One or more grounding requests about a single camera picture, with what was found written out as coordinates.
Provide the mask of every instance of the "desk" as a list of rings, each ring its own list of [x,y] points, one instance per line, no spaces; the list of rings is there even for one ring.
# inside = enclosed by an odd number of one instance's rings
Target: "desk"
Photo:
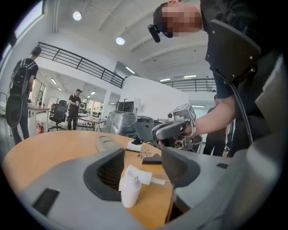
[[[96,131],[96,132],[98,131],[98,129],[100,129],[100,131],[102,132],[100,125],[107,121],[106,119],[97,119],[95,117],[77,117],[77,119],[84,121],[83,125],[82,125],[82,130],[83,130],[84,124],[86,124],[87,122],[91,122],[92,126],[86,125],[87,131],[89,131],[91,128],[93,128],[93,131]]]
[[[50,110],[50,108],[39,108],[39,107],[36,107],[36,106],[28,105],[28,110],[31,111],[31,112],[34,112],[34,115],[33,115],[33,119],[34,119],[33,132],[34,133],[31,133],[31,136],[35,136],[36,135],[36,114],[40,113],[40,112],[43,112],[43,111],[46,112],[46,128],[45,128],[45,131],[47,132],[48,131],[48,119],[49,119],[49,110]]]
[[[6,155],[2,163],[3,171],[13,191],[18,195],[59,163],[98,153],[95,139],[102,135],[103,133],[89,131],[62,131],[30,137],[20,142]],[[105,133],[105,135],[113,138],[123,148],[126,148],[131,140],[116,134]],[[161,154],[160,150],[143,143],[143,151],[147,149],[153,154]],[[152,172],[155,178],[168,180],[161,165],[142,165],[142,160],[138,159],[137,155],[138,153],[126,151],[122,175],[131,164],[141,170]],[[169,181],[166,181],[164,186],[154,183],[149,186],[142,185],[137,204],[127,208],[126,211],[146,228],[155,229],[165,223],[171,196],[172,185]]]

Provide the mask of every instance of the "railing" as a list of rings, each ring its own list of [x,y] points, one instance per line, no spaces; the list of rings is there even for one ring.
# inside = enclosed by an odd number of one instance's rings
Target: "railing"
[[[122,88],[124,79],[110,70],[98,65],[95,62],[88,60],[85,57],[81,57],[75,53],[61,49],[56,46],[52,46],[43,42],[38,44],[42,51],[39,55],[42,58],[47,58],[54,62],[59,62],[66,66],[70,66],[77,70],[83,71],[87,74],[98,77],[104,81],[107,81],[119,88]]]
[[[163,84],[179,89],[181,91],[206,91],[216,92],[216,84],[214,78],[198,78],[178,81],[168,81]]]

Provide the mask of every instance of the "black backpack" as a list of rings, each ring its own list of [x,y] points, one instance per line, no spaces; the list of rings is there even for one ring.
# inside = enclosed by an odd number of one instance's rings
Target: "black backpack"
[[[26,59],[22,59],[19,66],[13,72],[9,86],[10,95],[22,96],[27,90],[29,84],[29,70],[36,65],[36,62],[33,61],[28,65],[25,63],[25,60]]]

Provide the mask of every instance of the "red fire extinguisher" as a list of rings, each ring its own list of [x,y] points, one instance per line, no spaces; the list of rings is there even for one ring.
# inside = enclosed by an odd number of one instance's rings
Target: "red fire extinguisher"
[[[44,133],[44,124],[43,122],[41,124],[36,125],[36,134]]]

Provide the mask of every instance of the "floor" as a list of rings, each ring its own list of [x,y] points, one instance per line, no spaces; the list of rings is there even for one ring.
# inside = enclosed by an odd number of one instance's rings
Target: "floor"
[[[28,118],[28,129],[29,133],[31,133],[31,130],[34,128],[34,125],[32,122],[32,118]],[[36,116],[36,121],[37,123],[44,123],[44,127],[46,125],[46,113],[37,113]],[[50,121],[48,122],[48,128],[51,128],[54,126],[55,123]],[[61,123],[62,127],[64,129],[67,128],[67,122]],[[5,117],[1,116],[0,117],[0,163],[3,161],[4,157],[7,155],[7,153],[15,146],[14,139],[12,136],[9,136],[8,133],[8,125],[6,123]],[[82,130],[81,126],[77,126],[76,130]],[[21,128],[18,128],[19,135],[23,139],[22,131]]]

